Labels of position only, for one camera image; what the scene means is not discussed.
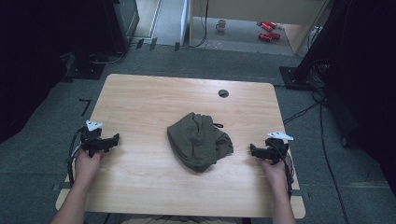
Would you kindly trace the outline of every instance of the forearm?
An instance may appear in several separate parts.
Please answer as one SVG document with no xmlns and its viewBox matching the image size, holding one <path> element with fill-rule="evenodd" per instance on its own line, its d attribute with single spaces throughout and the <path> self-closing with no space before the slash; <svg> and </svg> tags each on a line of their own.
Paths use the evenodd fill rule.
<svg viewBox="0 0 396 224">
<path fill-rule="evenodd" d="M 88 188 L 83 187 L 78 182 L 75 182 L 73 188 L 71 188 L 67 194 L 64 204 L 62 204 L 61 209 L 59 209 L 51 223 L 82 224 L 84 222 L 87 194 Z"/>
<path fill-rule="evenodd" d="M 294 214 L 291 210 L 289 194 L 283 188 L 273 188 L 273 204 L 274 224 L 295 223 Z"/>
</svg>

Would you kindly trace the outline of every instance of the cup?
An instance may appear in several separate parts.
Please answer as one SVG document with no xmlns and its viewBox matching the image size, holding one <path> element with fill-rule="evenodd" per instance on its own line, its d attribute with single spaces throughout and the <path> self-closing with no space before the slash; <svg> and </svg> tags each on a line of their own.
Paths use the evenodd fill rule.
<svg viewBox="0 0 396 224">
<path fill-rule="evenodd" d="M 223 32 L 225 30 L 225 23 L 225 20 L 219 20 L 219 23 L 216 24 L 216 29 Z"/>
</svg>

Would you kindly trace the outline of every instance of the hand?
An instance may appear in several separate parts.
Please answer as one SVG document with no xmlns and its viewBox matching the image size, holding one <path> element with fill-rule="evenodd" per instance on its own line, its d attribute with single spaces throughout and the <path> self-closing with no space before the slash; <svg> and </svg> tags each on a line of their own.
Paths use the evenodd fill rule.
<svg viewBox="0 0 396 224">
<path fill-rule="evenodd" d="M 100 160 L 103 158 L 102 151 L 96 152 L 91 158 L 87 152 L 80 149 L 76 156 L 76 181 L 75 185 L 88 189 L 99 173 Z"/>
<path fill-rule="evenodd" d="M 268 182 L 273 189 L 288 190 L 288 180 L 285 173 L 285 163 L 283 161 L 273 165 L 269 161 L 261 161 L 262 168 L 267 176 Z"/>
</svg>

